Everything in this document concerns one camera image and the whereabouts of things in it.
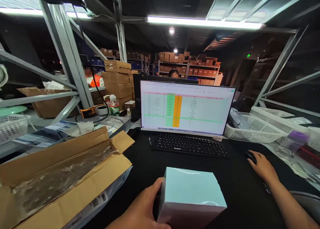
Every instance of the purple bottle cap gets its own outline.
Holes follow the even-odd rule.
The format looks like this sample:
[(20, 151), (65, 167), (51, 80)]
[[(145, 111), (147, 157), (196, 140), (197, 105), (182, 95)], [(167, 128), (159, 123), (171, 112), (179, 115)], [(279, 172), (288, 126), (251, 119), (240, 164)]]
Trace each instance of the purple bottle cap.
[(307, 143), (307, 141), (309, 140), (309, 136), (306, 134), (303, 134), (301, 132), (297, 132), (297, 131), (292, 131), (290, 132), (290, 134), (287, 136), (287, 138), (296, 141), (299, 144), (305, 144)]

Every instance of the worker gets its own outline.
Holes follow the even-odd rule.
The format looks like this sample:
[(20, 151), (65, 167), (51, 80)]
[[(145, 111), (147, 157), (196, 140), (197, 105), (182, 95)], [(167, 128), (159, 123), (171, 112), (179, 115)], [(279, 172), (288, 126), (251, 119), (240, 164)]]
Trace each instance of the worker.
[(177, 70), (172, 69), (171, 71), (169, 71), (169, 77), (179, 79), (179, 72)]
[[(92, 77), (92, 72), (90, 68), (85, 68), (84, 69), (84, 73), (86, 75), (86, 79), (87, 79), (87, 83), (91, 86), (91, 87), (96, 87), (94, 81), (93, 81), (93, 77)], [(96, 84), (98, 87), (102, 87), (104, 86), (104, 81), (103, 78), (97, 74), (94, 75), (94, 79), (96, 81)]]
[[(281, 184), (277, 173), (265, 156), (250, 151), (257, 160), (250, 165), (261, 179), (268, 185), (276, 201), (288, 229), (320, 229), (319, 225), (307, 214), (291, 193)], [(153, 202), (161, 187), (163, 178), (141, 192), (129, 208), (106, 229), (171, 229), (168, 224), (157, 223), (152, 215)]]

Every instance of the hand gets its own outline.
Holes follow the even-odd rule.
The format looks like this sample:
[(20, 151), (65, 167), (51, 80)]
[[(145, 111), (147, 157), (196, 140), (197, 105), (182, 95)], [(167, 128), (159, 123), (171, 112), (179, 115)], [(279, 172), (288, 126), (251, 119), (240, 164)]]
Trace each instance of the hand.
[(255, 165), (251, 159), (248, 158), (248, 161), (254, 171), (257, 173), (258, 176), (261, 177), (265, 181), (265, 183), (269, 184), (272, 182), (278, 182), (279, 178), (277, 176), (276, 171), (274, 170), (273, 166), (270, 164), (270, 162), (267, 160), (267, 158), (259, 153), (250, 151), (254, 157), (257, 160), (257, 164)]
[(157, 223), (152, 215), (153, 202), (161, 187), (163, 178), (144, 189), (122, 216), (106, 229), (171, 229), (168, 224)]

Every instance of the black mat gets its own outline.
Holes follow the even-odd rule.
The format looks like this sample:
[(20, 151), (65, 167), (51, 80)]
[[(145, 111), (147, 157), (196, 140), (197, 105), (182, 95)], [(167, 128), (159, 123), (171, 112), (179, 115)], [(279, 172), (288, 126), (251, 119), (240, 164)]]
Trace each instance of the black mat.
[(148, 136), (141, 132), (135, 144), (124, 153), (133, 164), (127, 181), (105, 208), (83, 228), (104, 229), (128, 208), (143, 189), (162, 177), (166, 167), (214, 173), (228, 208), (207, 228), (286, 228), (272, 195), (267, 192), (263, 181), (257, 177), (243, 155), (247, 149), (264, 153), (287, 189), (319, 195), (315, 188), (296, 176), (264, 146), (231, 140), (224, 140), (223, 144), (230, 160), (152, 151)]

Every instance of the person's left hand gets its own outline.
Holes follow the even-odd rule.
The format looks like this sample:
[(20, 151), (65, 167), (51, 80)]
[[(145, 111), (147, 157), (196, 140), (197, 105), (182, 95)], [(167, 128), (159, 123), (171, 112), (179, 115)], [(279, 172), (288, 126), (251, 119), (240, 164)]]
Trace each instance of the person's left hand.
[(152, 215), (153, 202), (161, 187), (163, 178), (144, 189), (132, 202), (122, 216), (113, 221), (106, 229), (171, 229), (168, 224), (157, 223)]

